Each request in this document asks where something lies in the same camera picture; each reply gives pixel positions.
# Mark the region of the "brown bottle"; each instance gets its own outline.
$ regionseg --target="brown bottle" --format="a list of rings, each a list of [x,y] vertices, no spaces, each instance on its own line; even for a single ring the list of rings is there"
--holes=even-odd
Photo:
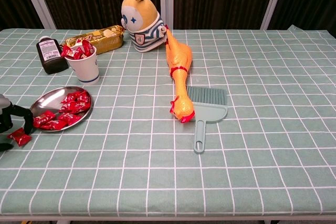
[[[69,68],[67,60],[61,57],[61,48],[57,40],[42,36],[36,47],[47,74],[58,73]]]

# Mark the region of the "red candy wrapper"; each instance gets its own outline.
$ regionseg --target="red candy wrapper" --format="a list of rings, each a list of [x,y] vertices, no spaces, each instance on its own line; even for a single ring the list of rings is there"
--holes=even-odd
[[[87,102],[89,102],[89,99],[90,99],[89,94],[86,91],[81,92],[77,96],[77,102],[85,102],[85,103],[87,103]]]
[[[68,125],[72,125],[76,123],[79,119],[81,119],[81,116],[79,115],[73,115],[70,113],[64,113],[63,115],[60,115],[58,117],[58,120],[66,122]]]
[[[91,104],[87,102],[77,102],[77,103],[72,103],[70,105],[70,109],[72,114],[77,114],[79,112],[87,111],[89,110]]]
[[[52,120],[46,124],[41,125],[40,129],[44,130],[61,130],[67,125],[67,122]]]
[[[81,47],[78,47],[74,53],[74,60],[79,60],[82,59],[82,55],[84,54],[83,50],[81,49]]]
[[[39,128],[42,124],[49,122],[56,117],[51,111],[47,110],[43,114],[34,118],[33,126]]]
[[[18,130],[14,131],[12,134],[8,135],[7,138],[14,139],[18,146],[25,145],[32,139],[31,136],[25,134],[23,128],[19,128]]]
[[[82,54],[81,56],[80,56],[80,59],[85,59],[85,58],[87,58],[88,56],[86,56],[85,54]]]
[[[60,112],[60,113],[69,112],[69,111],[71,111],[71,106],[74,106],[75,104],[76,104],[75,101],[64,103],[63,106],[61,107],[61,109],[58,112]]]
[[[70,47],[68,47],[67,45],[64,45],[63,46],[63,51],[61,53],[61,56],[62,57],[73,58],[74,52],[73,52],[73,50]]]
[[[64,98],[63,101],[61,101],[61,103],[69,103],[69,102],[72,102],[72,101],[76,101],[77,97],[80,94],[81,94],[80,91],[76,91],[74,93],[67,94],[67,96]]]
[[[84,54],[86,56],[89,57],[94,53],[94,47],[90,42],[88,42],[87,40],[83,40],[82,45],[84,48]]]

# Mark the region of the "gold packaging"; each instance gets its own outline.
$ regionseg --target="gold packaging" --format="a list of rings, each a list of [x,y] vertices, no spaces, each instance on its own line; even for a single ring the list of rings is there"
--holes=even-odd
[[[121,47],[123,42],[124,29],[122,26],[110,26],[101,30],[92,31],[87,34],[81,34],[76,37],[68,38],[63,45],[73,47],[76,44],[81,44],[82,40],[89,41],[97,48],[97,54],[111,51]]]

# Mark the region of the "metal tray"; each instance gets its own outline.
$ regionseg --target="metal tray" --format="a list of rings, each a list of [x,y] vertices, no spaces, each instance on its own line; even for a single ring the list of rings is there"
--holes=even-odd
[[[42,113],[46,112],[47,110],[55,113],[56,115],[59,115],[59,109],[62,107],[62,103],[61,101],[63,101],[63,99],[67,96],[67,94],[69,93],[74,93],[76,91],[85,91],[85,89],[81,88],[81,87],[77,87],[77,86],[69,86],[69,87],[63,87],[63,88],[58,88],[58,89],[54,89],[51,90],[50,92],[42,95],[41,97],[39,97],[36,102],[34,102],[34,104],[30,107],[30,110],[33,113],[33,116],[36,117],[38,115],[41,115]],[[45,131],[45,132],[56,132],[56,131],[63,131],[66,130],[70,127],[75,126],[76,124],[78,124],[80,121],[82,121],[85,117],[87,117],[93,108],[93,98],[90,95],[90,93],[88,92],[89,97],[90,97],[90,102],[91,102],[91,106],[90,109],[86,112],[81,112],[78,115],[80,115],[82,118],[77,121],[76,123],[66,126],[61,130],[43,130],[43,129],[39,129],[40,131]]]

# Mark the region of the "stuffed animal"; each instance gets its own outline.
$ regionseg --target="stuffed animal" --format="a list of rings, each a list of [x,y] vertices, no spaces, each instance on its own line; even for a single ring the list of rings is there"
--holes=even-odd
[[[165,42],[166,28],[152,1],[124,0],[121,15],[137,51],[147,52]]]
[[[181,123],[190,121],[194,115],[193,102],[187,94],[185,81],[193,59],[192,51],[189,46],[179,43],[167,29],[166,57],[169,66],[170,76],[175,81],[176,97],[171,102],[170,113]]]

